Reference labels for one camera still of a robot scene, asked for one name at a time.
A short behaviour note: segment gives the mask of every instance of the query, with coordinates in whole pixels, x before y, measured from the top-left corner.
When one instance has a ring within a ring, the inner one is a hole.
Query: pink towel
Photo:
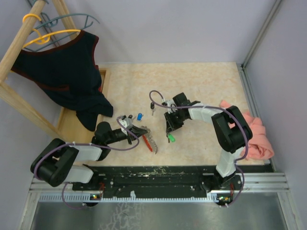
[[[228,108],[230,106],[231,104],[224,100],[220,103],[220,107],[222,108]],[[266,137],[265,127],[262,125],[261,119],[252,117],[249,111],[243,113],[243,117],[253,133],[253,138],[248,142],[248,155],[246,159],[267,160],[274,156],[273,148]]]

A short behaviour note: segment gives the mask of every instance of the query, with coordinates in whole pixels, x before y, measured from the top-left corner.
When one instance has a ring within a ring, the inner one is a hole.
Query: white wall
[[[29,10],[24,0],[1,2],[0,59],[22,25],[23,16],[29,13]],[[50,122],[57,119],[59,106],[33,82],[10,73],[6,83]],[[17,229],[33,177],[30,165],[48,140],[45,132],[0,99],[0,229]]]
[[[96,63],[242,63],[274,0],[66,0],[96,17]],[[56,15],[53,6],[46,12]],[[78,28],[84,17],[74,17]]]
[[[307,1],[284,1],[248,66],[278,169],[307,228]]]

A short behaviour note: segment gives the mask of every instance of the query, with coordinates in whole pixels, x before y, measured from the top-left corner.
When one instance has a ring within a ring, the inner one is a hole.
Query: table surface
[[[166,99],[184,92],[191,101],[218,106],[221,100],[248,110],[240,76],[234,62],[213,63],[158,63],[158,64],[108,64],[111,76],[106,98],[114,106],[112,118],[104,117],[112,129],[119,128],[116,117],[143,114],[135,126],[147,126],[151,130],[159,151],[149,151],[143,139],[130,151],[111,151],[103,161],[86,162],[92,166],[144,166],[144,165],[216,165],[220,158],[218,144],[212,125],[202,121],[188,120],[172,134],[175,143],[168,143],[165,135],[166,109],[157,108],[154,115],[150,109],[149,91],[158,90]],[[156,93],[153,98],[161,102]],[[127,141],[110,145],[128,148]],[[262,165],[259,160],[242,160],[239,164]]]

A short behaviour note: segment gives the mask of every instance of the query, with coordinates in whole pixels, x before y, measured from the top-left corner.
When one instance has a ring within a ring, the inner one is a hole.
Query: clothes rack
[[[65,0],[52,1],[59,16],[70,13],[66,6]],[[45,4],[46,2],[44,0],[37,0],[29,13],[39,15],[42,12]],[[61,18],[61,20],[66,29],[77,29],[71,16]],[[35,17],[28,17],[25,20],[17,35],[13,39],[7,52],[5,53],[2,61],[0,62],[0,98],[53,138],[61,138],[64,141],[89,142],[92,139],[93,132],[83,127],[83,125],[79,122],[75,111],[62,108],[58,125],[54,127],[23,97],[21,97],[15,90],[13,90],[8,84],[5,83],[5,79],[9,74],[14,62],[16,61],[20,51],[22,50],[23,45],[31,33],[36,21],[37,18]],[[78,34],[79,33],[71,34],[70,38],[75,39]],[[108,69],[99,69],[99,71],[103,78],[102,93],[105,94],[110,73]],[[101,122],[102,119],[102,116],[99,116],[97,122]]]

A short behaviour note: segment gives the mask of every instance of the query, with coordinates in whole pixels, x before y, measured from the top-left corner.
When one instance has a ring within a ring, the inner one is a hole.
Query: wooden rod
[[[52,0],[53,5],[56,8],[59,16],[63,16],[65,14],[69,14],[69,10],[67,8],[67,5],[65,3],[65,0]],[[73,19],[71,16],[65,17],[61,19],[63,22],[63,25],[67,30],[70,29],[77,29],[75,23],[73,22]],[[70,35],[71,40],[75,39],[78,36],[79,33],[74,33]]]
[[[39,15],[42,12],[45,3],[46,2],[43,0],[37,0],[30,10],[30,13]],[[36,17],[28,17],[20,27],[9,49],[6,51],[2,61],[0,62],[0,83],[5,81],[6,76],[10,72],[36,21]]]
[[[0,84],[0,98],[53,138],[65,140],[63,135],[50,122],[4,82]]]

